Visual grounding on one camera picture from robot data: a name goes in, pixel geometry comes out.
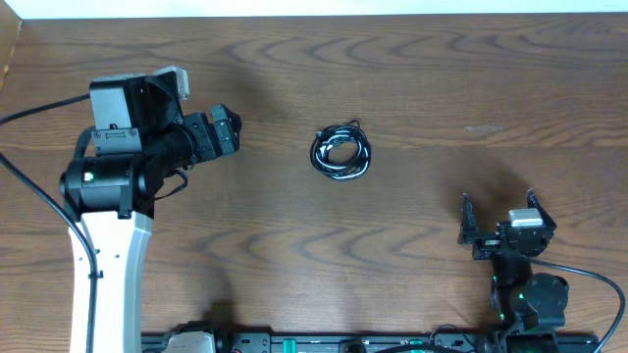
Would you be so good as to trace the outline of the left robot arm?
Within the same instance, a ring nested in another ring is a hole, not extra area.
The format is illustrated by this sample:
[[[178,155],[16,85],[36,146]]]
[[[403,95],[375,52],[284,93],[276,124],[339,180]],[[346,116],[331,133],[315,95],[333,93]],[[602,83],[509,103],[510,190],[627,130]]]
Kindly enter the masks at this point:
[[[222,104],[185,114],[188,95],[176,66],[89,86],[94,124],[60,178],[73,236],[73,352],[141,351],[143,265],[159,191],[166,178],[239,148],[239,115]]]

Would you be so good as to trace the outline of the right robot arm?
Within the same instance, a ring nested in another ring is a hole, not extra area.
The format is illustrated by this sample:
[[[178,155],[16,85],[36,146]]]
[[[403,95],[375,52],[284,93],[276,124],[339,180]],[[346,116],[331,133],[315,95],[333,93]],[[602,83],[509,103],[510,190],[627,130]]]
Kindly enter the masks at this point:
[[[492,300],[504,323],[518,333],[554,330],[565,325],[568,284],[562,277],[534,273],[532,261],[550,244],[556,229],[533,190],[527,206],[508,212],[494,231],[482,231],[468,194],[462,199],[460,244],[472,247],[475,260],[486,260],[494,269]]]

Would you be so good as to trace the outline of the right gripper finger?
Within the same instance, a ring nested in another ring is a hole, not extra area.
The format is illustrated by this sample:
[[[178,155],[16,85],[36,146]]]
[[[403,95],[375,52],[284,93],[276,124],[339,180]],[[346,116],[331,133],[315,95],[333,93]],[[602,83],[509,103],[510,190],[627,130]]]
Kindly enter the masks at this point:
[[[543,206],[541,205],[540,201],[538,200],[538,198],[537,198],[533,188],[530,188],[530,189],[527,190],[526,200],[527,200],[527,205],[528,205],[529,208],[534,208],[534,209],[536,209],[539,212],[545,227],[553,227],[554,226],[553,218],[543,208]]]
[[[462,221],[460,226],[459,235],[457,238],[458,244],[472,244],[479,236],[479,228],[473,211],[473,206],[470,201],[469,195],[463,193],[462,196]]]

